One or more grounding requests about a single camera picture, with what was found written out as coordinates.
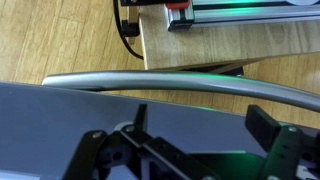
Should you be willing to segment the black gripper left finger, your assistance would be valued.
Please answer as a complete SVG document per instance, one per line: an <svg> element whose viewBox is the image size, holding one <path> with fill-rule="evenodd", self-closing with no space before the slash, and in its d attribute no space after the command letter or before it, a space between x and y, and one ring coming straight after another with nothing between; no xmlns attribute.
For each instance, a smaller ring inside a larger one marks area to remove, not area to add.
<svg viewBox="0 0 320 180"><path fill-rule="evenodd" d="M139 180L220 180L214 170L160 137L146 132L147 106L141 104L132 123L112 134L86 132L62 180L106 180L124 165Z"/></svg>

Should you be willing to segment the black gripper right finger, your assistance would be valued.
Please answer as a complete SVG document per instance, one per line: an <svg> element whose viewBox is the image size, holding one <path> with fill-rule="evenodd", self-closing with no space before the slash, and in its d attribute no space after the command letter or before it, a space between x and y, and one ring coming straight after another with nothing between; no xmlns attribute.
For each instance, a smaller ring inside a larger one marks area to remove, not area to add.
<svg viewBox="0 0 320 180"><path fill-rule="evenodd" d="M281 125L257 105L249 105L245 127L267 153L260 180L298 180L300 162L319 172L319 135L310 136L293 125Z"/></svg>

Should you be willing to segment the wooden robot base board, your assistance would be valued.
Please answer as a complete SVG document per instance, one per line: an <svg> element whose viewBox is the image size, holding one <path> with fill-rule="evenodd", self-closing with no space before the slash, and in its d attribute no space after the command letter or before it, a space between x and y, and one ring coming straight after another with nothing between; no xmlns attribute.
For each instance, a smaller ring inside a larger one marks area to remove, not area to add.
<svg viewBox="0 0 320 180"><path fill-rule="evenodd" d="M147 70L178 70L320 51L320 21L167 30L162 5L140 9Z"/></svg>

